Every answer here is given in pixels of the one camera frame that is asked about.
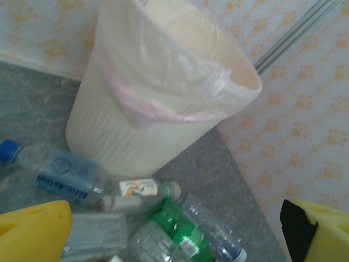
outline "gray floor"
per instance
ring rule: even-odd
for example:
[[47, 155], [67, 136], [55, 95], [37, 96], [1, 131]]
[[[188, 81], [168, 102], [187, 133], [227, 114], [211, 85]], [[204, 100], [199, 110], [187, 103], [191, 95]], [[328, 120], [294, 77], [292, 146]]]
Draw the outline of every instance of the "gray floor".
[[[0, 63], [0, 141], [47, 141], [66, 148], [64, 128], [79, 87], [77, 81]], [[0, 166], [0, 213], [60, 199], [31, 186], [22, 172]], [[156, 173], [176, 180], [201, 199], [243, 239], [247, 261], [286, 261], [228, 148], [214, 128]], [[72, 205], [73, 211], [82, 208]], [[145, 222], [130, 217], [132, 234]]]

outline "floral wallpaper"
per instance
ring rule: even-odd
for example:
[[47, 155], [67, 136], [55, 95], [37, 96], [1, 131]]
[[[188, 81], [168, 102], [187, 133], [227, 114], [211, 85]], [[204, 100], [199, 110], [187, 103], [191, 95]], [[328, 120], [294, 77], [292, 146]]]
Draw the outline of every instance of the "floral wallpaper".
[[[188, 0], [208, 10], [252, 62], [318, 0]], [[0, 59], [81, 77], [93, 48], [98, 0], [0, 0]]]
[[278, 239], [282, 201], [349, 211], [349, 0], [262, 74], [219, 129]]

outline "yellow object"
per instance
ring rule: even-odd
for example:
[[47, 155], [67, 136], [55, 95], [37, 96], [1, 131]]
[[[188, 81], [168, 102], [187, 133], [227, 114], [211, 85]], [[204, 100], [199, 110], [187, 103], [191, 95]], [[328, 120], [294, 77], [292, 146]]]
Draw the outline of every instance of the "yellow object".
[[0, 215], [0, 261], [58, 262], [72, 221], [66, 201]]
[[349, 261], [349, 213], [300, 199], [289, 199], [301, 207], [311, 224], [318, 223], [304, 262]]

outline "blue bottle cap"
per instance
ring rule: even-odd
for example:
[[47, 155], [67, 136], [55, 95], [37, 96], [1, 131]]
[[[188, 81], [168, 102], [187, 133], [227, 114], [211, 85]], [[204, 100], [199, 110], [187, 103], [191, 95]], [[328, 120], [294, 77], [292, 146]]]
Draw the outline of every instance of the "blue bottle cap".
[[0, 144], [0, 162], [7, 163], [12, 160], [18, 147], [19, 144], [16, 141], [10, 139], [4, 140]]

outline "trash can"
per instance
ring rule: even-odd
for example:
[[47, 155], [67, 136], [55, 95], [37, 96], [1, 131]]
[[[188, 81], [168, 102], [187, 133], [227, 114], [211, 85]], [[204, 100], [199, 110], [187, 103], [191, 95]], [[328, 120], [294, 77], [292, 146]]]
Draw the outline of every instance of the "trash can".
[[71, 152], [152, 175], [262, 89], [235, 43], [186, 0], [101, 0], [71, 111]]

